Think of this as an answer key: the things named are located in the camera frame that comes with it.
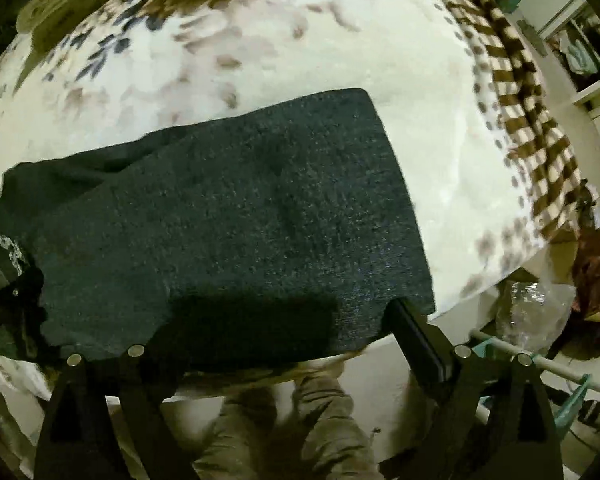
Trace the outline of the dark blue jeans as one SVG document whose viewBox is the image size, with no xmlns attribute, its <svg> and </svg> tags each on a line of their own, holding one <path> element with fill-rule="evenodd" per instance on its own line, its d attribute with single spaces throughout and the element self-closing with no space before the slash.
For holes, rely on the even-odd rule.
<svg viewBox="0 0 600 480">
<path fill-rule="evenodd" d="M 334 90 L 4 175 L 0 267 L 44 284 L 29 325 L 93 360 L 174 336 L 203 368 L 361 348 L 387 304 L 434 310 L 370 96 Z"/>
</svg>

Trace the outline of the floral bed blanket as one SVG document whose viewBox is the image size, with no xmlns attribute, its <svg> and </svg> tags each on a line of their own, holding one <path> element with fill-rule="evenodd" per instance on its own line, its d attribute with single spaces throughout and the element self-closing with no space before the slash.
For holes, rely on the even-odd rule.
<svg viewBox="0 0 600 480">
<path fill-rule="evenodd" d="M 414 204 L 434 310 L 570 223 L 581 174 L 493 0 L 109 0 L 47 53 L 0 56 L 0 194 L 20 162 L 361 88 Z"/>
</svg>

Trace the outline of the teal plastic rack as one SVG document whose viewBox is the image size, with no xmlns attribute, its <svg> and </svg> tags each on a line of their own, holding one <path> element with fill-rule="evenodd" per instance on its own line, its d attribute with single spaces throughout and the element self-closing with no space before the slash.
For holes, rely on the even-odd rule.
<svg viewBox="0 0 600 480">
<path fill-rule="evenodd" d="M 573 437 L 600 450 L 600 357 L 579 361 L 558 354 L 547 359 L 529 353 L 544 384 L 558 437 Z"/>
</svg>

